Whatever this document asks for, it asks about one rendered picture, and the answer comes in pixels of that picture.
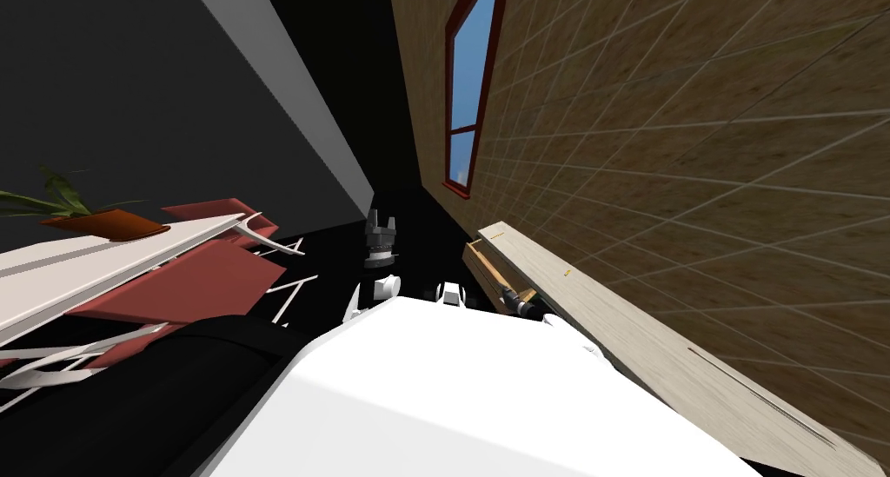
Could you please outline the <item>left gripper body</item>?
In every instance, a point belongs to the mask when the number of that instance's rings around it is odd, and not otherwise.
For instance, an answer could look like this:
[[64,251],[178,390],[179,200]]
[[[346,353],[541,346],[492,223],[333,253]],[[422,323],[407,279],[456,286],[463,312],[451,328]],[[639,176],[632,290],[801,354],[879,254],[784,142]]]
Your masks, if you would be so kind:
[[368,227],[365,229],[366,244],[370,255],[392,255],[395,246],[395,229]]

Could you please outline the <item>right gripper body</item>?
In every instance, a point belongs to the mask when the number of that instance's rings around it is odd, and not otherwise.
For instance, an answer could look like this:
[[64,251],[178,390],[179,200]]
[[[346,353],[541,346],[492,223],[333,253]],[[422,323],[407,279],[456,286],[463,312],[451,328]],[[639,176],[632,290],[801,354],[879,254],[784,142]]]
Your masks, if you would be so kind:
[[508,286],[501,288],[501,299],[507,309],[507,314],[526,320],[540,320],[541,310],[532,303],[524,301],[513,289]]

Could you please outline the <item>wooden drawer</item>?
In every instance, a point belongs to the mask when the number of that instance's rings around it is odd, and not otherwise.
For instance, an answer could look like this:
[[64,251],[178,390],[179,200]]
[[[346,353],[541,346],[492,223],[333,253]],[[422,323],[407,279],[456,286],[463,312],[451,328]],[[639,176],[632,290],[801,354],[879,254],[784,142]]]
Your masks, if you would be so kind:
[[508,313],[500,299],[503,285],[513,289],[524,302],[530,302],[536,295],[527,280],[482,239],[466,244],[462,260],[498,314]]

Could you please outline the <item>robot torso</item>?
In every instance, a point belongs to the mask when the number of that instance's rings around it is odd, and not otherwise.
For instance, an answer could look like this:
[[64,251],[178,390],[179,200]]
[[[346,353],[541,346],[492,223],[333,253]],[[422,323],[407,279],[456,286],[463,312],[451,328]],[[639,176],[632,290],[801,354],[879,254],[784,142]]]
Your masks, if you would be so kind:
[[404,296],[359,314],[306,378],[398,416],[386,477],[760,477],[543,322]]

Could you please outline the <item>light wooden cabinet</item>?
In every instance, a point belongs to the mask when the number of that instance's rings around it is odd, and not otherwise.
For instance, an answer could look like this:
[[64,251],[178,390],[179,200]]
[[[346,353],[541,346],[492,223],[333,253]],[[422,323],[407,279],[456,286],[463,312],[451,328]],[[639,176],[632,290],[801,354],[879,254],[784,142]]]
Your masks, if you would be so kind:
[[743,460],[799,477],[886,477],[869,455],[505,222],[477,239],[630,380]]

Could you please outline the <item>red chair with white legs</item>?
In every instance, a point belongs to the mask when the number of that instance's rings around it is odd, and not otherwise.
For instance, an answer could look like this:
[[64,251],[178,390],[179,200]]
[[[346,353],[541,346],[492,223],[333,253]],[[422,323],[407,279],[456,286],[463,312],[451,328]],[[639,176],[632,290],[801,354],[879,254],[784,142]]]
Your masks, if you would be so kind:
[[227,230],[218,235],[216,239],[231,242],[238,248],[248,249],[262,244],[262,246],[270,248],[272,251],[291,255],[303,255],[303,252],[298,249],[302,238],[289,246],[272,241],[269,236],[279,227],[265,218],[261,212],[254,211],[247,204],[236,198],[163,207],[162,211],[179,221],[193,221],[220,215],[242,214],[240,227]]
[[67,313],[138,324],[246,315],[284,273],[235,244],[210,241]]
[[0,405],[0,414],[40,388],[81,381],[101,372],[106,367],[79,370],[75,370],[75,367],[91,357],[108,353],[122,343],[137,341],[137,344],[145,345],[148,342],[143,340],[144,336],[155,338],[159,332],[168,327],[167,322],[147,325],[130,333],[76,347],[1,350],[0,359],[33,359],[33,361],[0,379],[0,389],[24,390],[24,394],[17,395],[13,400]]

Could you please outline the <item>red framed window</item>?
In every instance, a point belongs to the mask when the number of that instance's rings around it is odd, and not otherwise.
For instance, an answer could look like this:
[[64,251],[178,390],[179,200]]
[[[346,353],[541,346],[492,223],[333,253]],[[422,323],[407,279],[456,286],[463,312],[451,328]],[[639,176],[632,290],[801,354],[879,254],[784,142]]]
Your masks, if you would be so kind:
[[507,0],[457,0],[445,26],[445,176],[469,199]]

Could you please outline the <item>green plant in orange pot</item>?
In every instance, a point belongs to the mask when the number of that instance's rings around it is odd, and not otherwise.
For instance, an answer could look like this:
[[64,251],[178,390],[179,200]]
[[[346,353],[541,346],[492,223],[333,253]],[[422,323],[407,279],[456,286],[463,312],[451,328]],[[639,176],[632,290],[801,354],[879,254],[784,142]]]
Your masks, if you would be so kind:
[[39,216],[39,222],[62,231],[109,242],[132,242],[171,230],[171,226],[124,211],[121,203],[92,208],[70,180],[41,165],[47,200],[0,190],[0,217]]

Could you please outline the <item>white table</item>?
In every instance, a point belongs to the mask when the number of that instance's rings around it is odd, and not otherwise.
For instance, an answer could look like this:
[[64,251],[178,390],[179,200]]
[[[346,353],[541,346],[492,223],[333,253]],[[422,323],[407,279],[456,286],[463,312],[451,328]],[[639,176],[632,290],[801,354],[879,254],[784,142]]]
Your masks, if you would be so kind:
[[174,222],[131,242],[81,236],[0,253],[0,346],[231,229],[273,251],[299,254],[299,243],[258,235],[242,214]]

